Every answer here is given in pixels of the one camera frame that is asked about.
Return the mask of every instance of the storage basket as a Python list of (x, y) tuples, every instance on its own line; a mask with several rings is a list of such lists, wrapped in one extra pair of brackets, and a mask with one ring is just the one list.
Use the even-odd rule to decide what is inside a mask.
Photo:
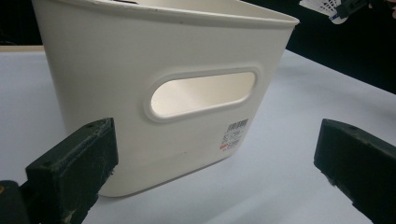
[(235, 0), (33, 3), (67, 130), (115, 120), (106, 196), (232, 155), (298, 23)]

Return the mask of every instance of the sticker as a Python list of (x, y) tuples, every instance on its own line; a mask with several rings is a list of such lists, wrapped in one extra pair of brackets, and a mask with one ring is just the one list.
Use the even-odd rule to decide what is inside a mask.
[(225, 151), (236, 147), (243, 137), (243, 133), (247, 127), (247, 124), (247, 119), (230, 124), (230, 126), (228, 126), (227, 132), (224, 134), (219, 149)]

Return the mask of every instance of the oval hole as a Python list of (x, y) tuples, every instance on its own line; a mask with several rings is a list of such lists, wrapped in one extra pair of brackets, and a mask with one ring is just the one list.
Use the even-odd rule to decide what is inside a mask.
[(254, 82), (251, 72), (168, 81), (154, 92), (151, 108), (167, 118), (237, 103), (249, 95)]

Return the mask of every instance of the black background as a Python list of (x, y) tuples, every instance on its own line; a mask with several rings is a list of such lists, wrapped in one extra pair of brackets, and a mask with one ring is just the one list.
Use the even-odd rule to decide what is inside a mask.
[[(245, 0), (300, 20), (287, 49), (396, 94), (396, 20), (368, 7), (335, 25), (300, 0)], [(41, 45), (30, 0), (0, 0), (0, 45)]]

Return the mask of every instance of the white table surface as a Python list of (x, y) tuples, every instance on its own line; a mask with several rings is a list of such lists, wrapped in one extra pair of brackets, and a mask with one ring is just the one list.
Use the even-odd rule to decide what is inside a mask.
[[(396, 145), (396, 95), (285, 51), (231, 158), (132, 197), (100, 197), (84, 223), (371, 223), (313, 164), (325, 118)], [(44, 52), (0, 53), (0, 127), (0, 179), (20, 184), (65, 138)]]

